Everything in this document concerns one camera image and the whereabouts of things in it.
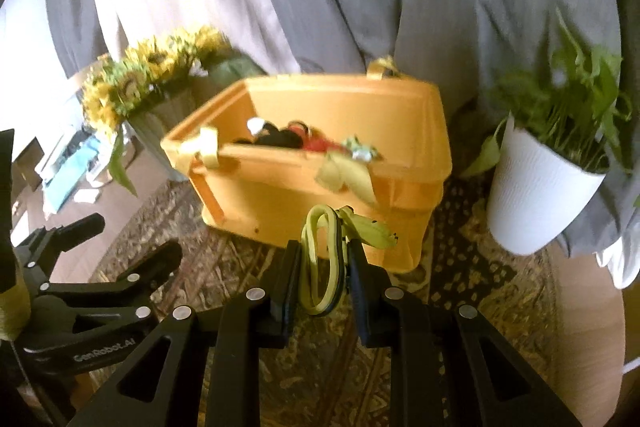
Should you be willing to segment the yellow green band toy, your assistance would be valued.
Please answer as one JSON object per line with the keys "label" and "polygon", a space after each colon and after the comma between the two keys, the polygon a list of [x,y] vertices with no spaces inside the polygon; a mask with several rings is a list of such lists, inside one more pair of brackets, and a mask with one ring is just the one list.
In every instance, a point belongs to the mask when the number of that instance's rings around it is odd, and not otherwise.
{"label": "yellow green band toy", "polygon": [[349,206],[317,205],[307,213],[300,236],[298,284],[299,303],[307,314],[322,317],[340,302],[351,239],[376,249],[393,248],[398,243],[397,234],[384,222],[358,215]]}

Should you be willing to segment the light green soft toy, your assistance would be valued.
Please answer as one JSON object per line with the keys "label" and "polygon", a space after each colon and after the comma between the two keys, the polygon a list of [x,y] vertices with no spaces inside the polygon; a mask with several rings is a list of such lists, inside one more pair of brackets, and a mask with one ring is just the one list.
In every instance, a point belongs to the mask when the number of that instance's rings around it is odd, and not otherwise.
{"label": "light green soft toy", "polygon": [[373,145],[362,143],[357,135],[351,135],[346,138],[342,142],[342,147],[348,150],[353,160],[371,162],[382,158],[380,152]]}

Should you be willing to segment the black plush toy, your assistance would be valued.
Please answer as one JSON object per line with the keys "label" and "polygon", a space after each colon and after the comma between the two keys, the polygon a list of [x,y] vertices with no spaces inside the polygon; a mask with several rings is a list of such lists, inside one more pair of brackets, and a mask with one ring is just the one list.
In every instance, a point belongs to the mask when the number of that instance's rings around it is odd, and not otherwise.
{"label": "black plush toy", "polygon": [[286,126],[279,128],[264,118],[253,117],[247,121],[246,127],[250,137],[236,139],[233,144],[290,148],[316,153],[349,152],[343,144],[331,140],[320,130],[309,127],[300,120],[290,121]]}

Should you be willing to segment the blue cloth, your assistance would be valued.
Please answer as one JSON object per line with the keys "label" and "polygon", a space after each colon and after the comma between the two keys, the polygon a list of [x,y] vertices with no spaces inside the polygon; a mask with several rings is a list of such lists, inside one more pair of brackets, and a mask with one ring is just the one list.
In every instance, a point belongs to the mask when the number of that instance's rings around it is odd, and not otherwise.
{"label": "blue cloth", "polygon": [[43,187],[43,211],[54,215],[72,195],[89,164],[99,155],[100,141],[92,136],[63,162],[54,177]]}

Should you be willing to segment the patterned rug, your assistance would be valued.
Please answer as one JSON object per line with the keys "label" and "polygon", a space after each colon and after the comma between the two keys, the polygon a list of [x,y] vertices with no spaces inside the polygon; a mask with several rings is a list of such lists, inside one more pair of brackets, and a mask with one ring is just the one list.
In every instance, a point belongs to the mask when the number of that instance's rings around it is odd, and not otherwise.
{"label": "patterned rug", "polygon": [[[535,371],[555,381],[556,295],[547,251],[518,257],[486,228],[489,179],[450,179],[433,213],[422,257],[395,283],[427,303],[452,310],[476,306]],[[188,305],[215,308],[256,283],[277,249],[204,225],[189,184],[164,183],[129,221],[100,261],[93,280],[111,282],[155,246],[177,239],[178,272],[153,294],[160,314]],[[260,413],[267,426],[385,426],[390,421],[390,355],[357,338],[352,307],[328,317],[301,315],[288,347],[259,359]]]}

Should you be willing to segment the white plant pot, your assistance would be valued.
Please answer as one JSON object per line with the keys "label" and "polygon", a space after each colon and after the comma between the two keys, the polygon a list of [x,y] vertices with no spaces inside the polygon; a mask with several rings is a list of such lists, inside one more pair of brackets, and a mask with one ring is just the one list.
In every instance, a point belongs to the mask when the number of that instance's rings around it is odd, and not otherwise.
{"label": "white plant pot", "polygon": [[574,221],[603,180],[540,144],[510,117],[488,197],[488,230],[509,253],[535,254]]}

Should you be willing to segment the grey ribbed vase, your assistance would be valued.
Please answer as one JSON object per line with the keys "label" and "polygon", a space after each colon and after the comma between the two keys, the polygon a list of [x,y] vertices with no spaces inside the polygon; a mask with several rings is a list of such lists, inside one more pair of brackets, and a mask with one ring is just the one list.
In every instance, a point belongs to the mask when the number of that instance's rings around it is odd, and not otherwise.
{"label": "grey ribbed vase", "polygon": [[134,130],[138,140],[164,169],[171,181],[183,182],[186,181],[186,176],[171,167],[167,155],[160,146],[160,141],[195,109],[194,95],[190,88],[186,88],[128,119],[128,124]]}

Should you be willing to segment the orange plastic storage bin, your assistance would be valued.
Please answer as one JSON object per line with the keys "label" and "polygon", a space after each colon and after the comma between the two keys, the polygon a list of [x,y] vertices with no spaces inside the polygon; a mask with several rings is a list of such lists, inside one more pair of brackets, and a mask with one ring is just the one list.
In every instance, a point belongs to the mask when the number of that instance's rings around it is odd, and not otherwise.
{"label": "orange plastic storage bin", "polygon": [[[246,123],[282,128],[300,120],[341,143],[357,135],[382,158],[258,145]],[[317,205],[352,207],[398,236],[393,248],[368,248],[368,260],[395,273],[413,270],[452,169],[442,97],[436,84],[398,72],[385,60],[364,74],[247,78],[224,89],[160,143],[171,166],[201,199],[206,225],[285,246]]]}

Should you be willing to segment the sunflower bouquet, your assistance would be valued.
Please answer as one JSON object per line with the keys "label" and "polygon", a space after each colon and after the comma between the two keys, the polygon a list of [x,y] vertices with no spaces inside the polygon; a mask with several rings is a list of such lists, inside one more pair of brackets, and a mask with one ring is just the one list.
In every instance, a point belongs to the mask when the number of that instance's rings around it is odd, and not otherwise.
{"label": "sunflower bouquet", "polygon": [[82,82],[82,113],[85,123],[111,145],[108,173],[134,195],[137,190],[122,163],[126,126],[194,88],[214,96],[235,81],[264,74],[219,29],[178,28],[128,46],[118,60],[99,56]]}

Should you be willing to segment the green potted plant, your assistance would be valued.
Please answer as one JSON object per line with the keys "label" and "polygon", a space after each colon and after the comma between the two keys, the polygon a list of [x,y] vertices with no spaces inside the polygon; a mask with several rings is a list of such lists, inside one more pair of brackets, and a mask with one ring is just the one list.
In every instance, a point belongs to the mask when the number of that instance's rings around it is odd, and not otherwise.
{"label": "green potted plant", "polygon": [[488,92],[503,113],[495,131],[461,176],[472,178],[496,167],[506,153],[506,120],[528,132],[570,164],[603,174],[616,162],[631,173],[632,161],[620,141],[620,126],[634,115],[630,96],[620,87],[623,57],[600,44],[590,46],[574,34],[560,10],[555,11],[559,45],[541,76],[526,70],[509,72]]}

